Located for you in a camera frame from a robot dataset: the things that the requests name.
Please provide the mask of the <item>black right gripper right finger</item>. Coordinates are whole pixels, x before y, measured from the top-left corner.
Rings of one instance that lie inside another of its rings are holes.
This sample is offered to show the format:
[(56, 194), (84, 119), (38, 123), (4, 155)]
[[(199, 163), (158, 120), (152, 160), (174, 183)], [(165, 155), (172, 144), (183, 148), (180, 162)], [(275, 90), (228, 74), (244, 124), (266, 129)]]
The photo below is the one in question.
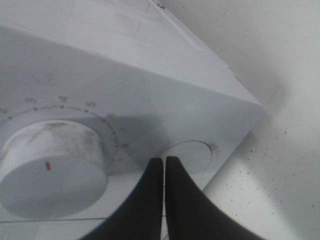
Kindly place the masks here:
[(215, 206), (180, 159), (165, 162), (165, 212), (170, 240), (261, 240)]

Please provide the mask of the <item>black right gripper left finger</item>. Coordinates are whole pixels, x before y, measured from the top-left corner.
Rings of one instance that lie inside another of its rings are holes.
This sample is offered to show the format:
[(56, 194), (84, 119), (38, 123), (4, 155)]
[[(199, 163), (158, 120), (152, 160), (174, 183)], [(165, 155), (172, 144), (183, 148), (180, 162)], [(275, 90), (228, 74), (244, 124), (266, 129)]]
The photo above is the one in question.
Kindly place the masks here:
[(86, 240), (159, 240), (163, 217), (164, 164), (151, 158), (137, 185), (119, 208)]

